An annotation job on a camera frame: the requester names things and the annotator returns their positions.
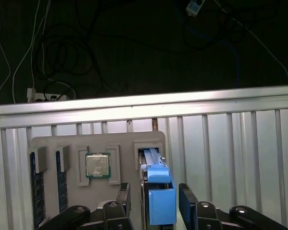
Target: cpu processor chip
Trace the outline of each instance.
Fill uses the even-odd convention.
[[[87,153],[86,154],[86,177],[110,177],[110,154]]]

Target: power strip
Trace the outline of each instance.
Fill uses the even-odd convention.
[[[61,94],[51,94],[51,93],[46,93],[44,95],[43,93],[36,92],[35,89],[31,89],[31,88],[28,88],[28,90],[27,90],[28,103],[67,101],[67,100],[69,100],[68,96],[66,96],[66,95],[63,95],[61,97],[60,96],[61,96]]]

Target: black cable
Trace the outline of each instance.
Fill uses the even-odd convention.
[[[92,23],[90,24],[90,27],[88,30],[85,30],[85,34],[83,32],[80,32],[76,28],[59,23],[55,24],[51,27],[49,27],[43,34],[40,45],[36,49],[35,57],[34,57],[34,71],[36,74],[36,77],[40,80],[45,80],[49,78],[53,78],[58,73],[67,73],[69,75],[73,76],[82,76],[89,72],[91,72],[93,69],[95,69],[96,73],[99,76],[99,81],[101,84],[102,89],[108,89],[111,91],[117,91],[113,86],[111,86],[101,75],[100,67],[98,65],[97,59],[95,57],[95,54],[93,53],[92,49],[90,48],[88,41],[91,36],[91,30],[93,29],[98,16],[102,12],[102,10],[108,9],[110,5],[106,6],[106,8],[101,9],[102,0],[98,1],[97,10],[94,14],[94,18],[92,20]],[[79,20],[79,13],[76,11],[77,19],[79,22],[79,25],[82,27],[82,29],[85,29],[83,25],[81,25],[81,22]],[[70,32],[72,32],[73,35],[62,35],[62,34],[53,34],[55,30],[58,30],[59,28],[67,28]],[[42,51],[42,44],[46,47],[45,53],[46,53],[46,64],[47,64],[47,74],[44,74],[43,70],[41,70],[41,67],[39,67],[39,63],[41,61],[39,60],[39,57],[41,57],[41,51]],[[88,69],[83,70],[81,72],[77,72],[76,69],[79,66],[79,56],[80,56],[80,49],[82,49],[91,60],[91,64]]]
[[[99,11],[105,11],[105,10],[108,10],[110,8],[113,8],[113,7],[118,7],[118,6],[122,6],[122,5],[125,5],[127,3],[131,3],[131,2],[134,2],[134,0],[125,0],[123,2],[120,2],[120,3],[107,3],[107,4],[102,4],[102,5],[99,5]],[[81,21],[80,21],[80,15],[79,15],[79,10],[78,10],[78,0],[75,0],[75,10],[76,10],[76,17],[77,17],[77,21],[78,21],[78,24],[83,28],[83,29],[86,29]],[[92,23],[95,23],[96,22],[96,19],[95,17],[93,18],[92,20]],[[135,42],[135,43],[139,43],[141,45],[144,45],[144,46],[147,46],[149,48],[152,48],[154,50],[157,50],[157,51],[161,51],[161,52],[165,52],[165,53],[170,53],[170,54],[188,54],[188,53],[193,53],[192,51],[174,51],[174,50],[168,50],[168,49],[163,49],[163,48],[159,48],[159,47],[156,47],[156,46],[153,46],[153,45],[150,45],[146,42],[143,42],[143,41],[139,41],[139,40],[136,40],[134,38],[130,38],[130,37],[127,37],[127,36],[123,36],[123,35],[117,35],[117,34],[103,34],[103,33],[100,33],[100,32],[96,32],[94,30],[90,30],[90,33],[92,34],[95,34],[97,36],[101,36],[101,37],[110,37],[110,38],[118,38],[118,39],[123,39],[123,40],[128,40],[128,41],[132,41],[132,42]]]
[[[220,0],[219,3],[221,4],[222,8],[227,11],[227,13],[223,12],[221,8],[215,11],[200,11],[200,13],[216,13],[219,30],[212,39],[213,43],[223,39],[226,39],[233,44],[241,42],[247,35],[248,31],[253,29],[260,22],[274,18],[278,14],[280,6],[280,0],[274,0],[271,3],[263,4],[257,7],[240,8],[235,8],[233,5],[224,0]],[[262,16],[264,12],[268,11],[272,11],[272,13],[268,16]],[[188,43],[185,34],[185,27],[188,22],[189,19],[186,19],[186,24],[183,28],[183,40],[185,45],[196,50],[201,50],[210,46],[212,44],[211,42],[208,42],[202,47],[191,46]]]
[[[93,29],[94,29],[94,26],[97,22],[97,19],[99,17],[99,15],[101,14],[102,11],[105,11],[105,10],[108,10],[110,9],[111,7],[115,7],[115,6],[119,6],[119,5],[122,5],[122,4],[126,4],[126,3],[129,3],[131,2],[132,0],[125,0],[125,1],[121,1],[121,2],[116,2],[114,3],[115,5],[113,5],[113,3],[111,3],[112,5],[104,5],[103,4],[103,0],[98,0],[97,2],[97,8],[96,8],[96,11],[95,11],[95,14],[93,16],[93,19],[92,19],[92,22],[89,26],[89,28],[87,29],[87,33],[86,33],[86,37],[85,37],[85,41],[88,42],[89,39],[91,38],[91,35],[93,33]],[[77,0],[75,0],[75,8],[76,10],[78,10],[78,7],[77,7]],[[78,20],[78,23],[79,25],[82,25],[81,22],[80,22],[80,19],[79,19],[79,12],[76,12],[76,15],[77,15],[77,20]],[[99,75],[99,78],[100,78],[100,84],[101,84],[101,88],[104,88],[104,86],[106,86],[108,89],[112,90],[112,91],[117,91],[117,89],[115,89],[114,87],[112,87],[101,75],[101,71],[100,71],[100,67],[99,67],[99,64],[97,62],[97,59],[93,53],[93,51],[91,49],[89,49],[90,51],[90,57],[91,57],[91,60],[92,60],[92,63],[95,67],[95,71],[97,72],[97,74]]]

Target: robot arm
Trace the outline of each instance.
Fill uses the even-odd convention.
[[[179,185],[179,209],[187,230],[288,230],[247,206],[226,213],[210,202],[198,201],[187,184]]]
[[[38,230],[133,230],[130,210],[130,185],[122,183],[116,200],[101,202],[93,212],[85,206],[69,207]]]

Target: blue ram slot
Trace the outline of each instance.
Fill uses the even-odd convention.
[[[162,161],[160,153],[156,149],[144,149],[146,165],[141,168],[147,169],[147,181],[149,183],[170,183],[168,166]]]
[[[67,199],[66,172],[61,172],[60,151],[56,152],[56,161],[57,161],[59,211],[61,213],[68,208],[68,199]]]
[[[44,197],[44,179],[43,173],[35,171],[35,154],[30,154],[30,174],[33,204],[33,224],[37,229],[39,224],[45,219],[45,197]]]

